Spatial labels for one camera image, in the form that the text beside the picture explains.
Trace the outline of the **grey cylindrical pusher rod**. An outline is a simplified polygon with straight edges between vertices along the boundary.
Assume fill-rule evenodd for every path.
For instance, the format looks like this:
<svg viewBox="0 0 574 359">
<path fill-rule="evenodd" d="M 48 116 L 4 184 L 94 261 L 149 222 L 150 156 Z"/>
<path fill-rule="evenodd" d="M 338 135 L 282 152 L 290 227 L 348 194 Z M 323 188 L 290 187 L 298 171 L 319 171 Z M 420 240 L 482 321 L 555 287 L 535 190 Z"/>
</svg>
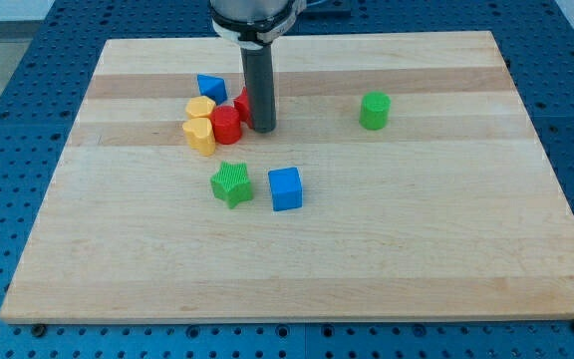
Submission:
<svg viewBox="0 0 574 359">
<path fill-rule="evenodd" d="M 276 102 L 271 46 L 241 50 L 252 129 L 261 134 L 276 128 Z"/>
</svg>

